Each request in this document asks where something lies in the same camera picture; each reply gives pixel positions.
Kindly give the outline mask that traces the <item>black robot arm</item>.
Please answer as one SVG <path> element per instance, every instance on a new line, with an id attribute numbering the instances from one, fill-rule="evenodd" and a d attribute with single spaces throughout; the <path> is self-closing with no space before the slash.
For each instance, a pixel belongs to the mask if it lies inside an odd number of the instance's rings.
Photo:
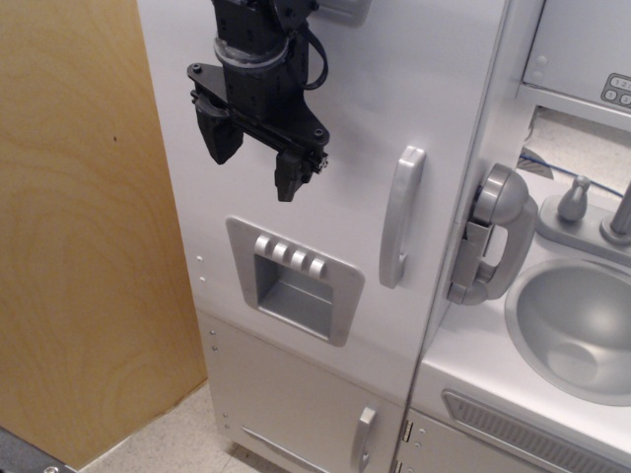
<path id="1" fill-rule="evenodd" d="M 249 135 L 277 153 L 277 198 L 290 202 L 327 165 L 325 126 L 304 94 L 325 82 L 309 79 L 309 53 L 326 55 L 312 33 L 316 1 L 216 1 L 214 51 L 219 65 L 193 63 L 187 75 L 198 127 L 213 160 L 224 164 Z"/>

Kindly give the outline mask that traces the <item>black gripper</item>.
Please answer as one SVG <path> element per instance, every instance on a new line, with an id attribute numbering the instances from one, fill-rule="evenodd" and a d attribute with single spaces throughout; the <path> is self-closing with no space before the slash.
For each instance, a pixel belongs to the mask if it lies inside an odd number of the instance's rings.
<path id="1" fill-rule="evenodd" d="M 312 83 L 308 59 L 298 57 L 261 70 L 203 63 L 188 66 L 198 127 L 213 160 L 223 165 L 244 136 L 274 149 L 277 199 L 292 202 L 298 189 L 326 167 L 328 132 L 306 105 L 304 92 L 327 78 L 328 64 Z"/>

